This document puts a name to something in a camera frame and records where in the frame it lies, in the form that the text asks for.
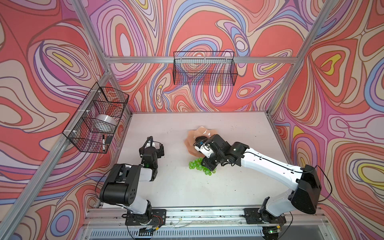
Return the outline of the dark fake avocado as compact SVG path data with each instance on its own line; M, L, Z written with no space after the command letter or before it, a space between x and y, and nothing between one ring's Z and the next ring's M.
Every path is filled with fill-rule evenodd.
M208 139L206 136L199 136L195 138L196 143L205 142Z

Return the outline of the green fake grape bunch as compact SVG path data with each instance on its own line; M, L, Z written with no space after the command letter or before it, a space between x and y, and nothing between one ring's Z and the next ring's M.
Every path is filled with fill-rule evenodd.
M216 173L216 170L209 170L207 167L204 167L202 165L203 158L197 158L193 161L189 162L189 169L190 170L197 170L203 172L207 176L211 176L212 174Z

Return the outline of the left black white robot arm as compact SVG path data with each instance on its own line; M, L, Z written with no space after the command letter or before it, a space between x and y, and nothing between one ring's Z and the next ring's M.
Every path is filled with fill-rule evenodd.
M138 195L140 182L153 182L158 174L158 159L165 155L164 146L152 136L139 148L138 165L115 164L101 188L99 199L103 204L118 206L127 226L153 226L159 228L166 220L166 211L154 211L152 204Z

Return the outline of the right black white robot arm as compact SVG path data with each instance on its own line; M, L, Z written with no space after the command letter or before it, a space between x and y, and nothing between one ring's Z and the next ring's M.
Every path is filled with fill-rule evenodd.
M257 210L257 223L285 223L285 214L298 210L308 215L317 211L322 186L315 167L294 166L270 158L246 144L232 145L216 134L198 137L194 143L196 151L203 154L202 166L210 171L218 165L239 166L252 169L282 183L288 190L273 198L266 197Z

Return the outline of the pink lotus fruit bowl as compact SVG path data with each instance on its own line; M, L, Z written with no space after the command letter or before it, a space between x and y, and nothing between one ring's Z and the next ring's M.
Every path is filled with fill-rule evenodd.
M194 143L196 142L196 138L198 137L207 137L210 138L213 135L218 134L217 130L210 130L205 127L199 127L196 130L191 130L188 132L188 136L184 141L185 146L187 147L187 150L190 155L197 157L197 158L203 158L204 155L198 152L195 147Z

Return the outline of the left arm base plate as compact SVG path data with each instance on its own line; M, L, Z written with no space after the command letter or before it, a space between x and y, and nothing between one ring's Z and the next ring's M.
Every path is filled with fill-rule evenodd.
M166 223L167 210L147 210L143 215L133 214L129 211L122 215L126 226L152 226L161 227Z

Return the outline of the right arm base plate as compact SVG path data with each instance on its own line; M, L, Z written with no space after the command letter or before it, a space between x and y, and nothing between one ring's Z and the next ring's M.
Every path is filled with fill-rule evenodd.
M267 211L260 213L259 208L244 208L243 217L246 219L247 224L284 225L287 222L285 216L275 217Z

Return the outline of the aluminium front rail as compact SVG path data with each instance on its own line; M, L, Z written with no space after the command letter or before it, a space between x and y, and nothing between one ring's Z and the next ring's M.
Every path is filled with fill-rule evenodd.
M214 207L169 207L163 227L242 227L251 220L261 219L258 206L214 206ZM91 209L86 214L83 227L122 228L126 220L122 218L127 210L121 208ZM286 226L327 226L330 221L325 212L318 208L316 214L307 215L300 211L285 214Z

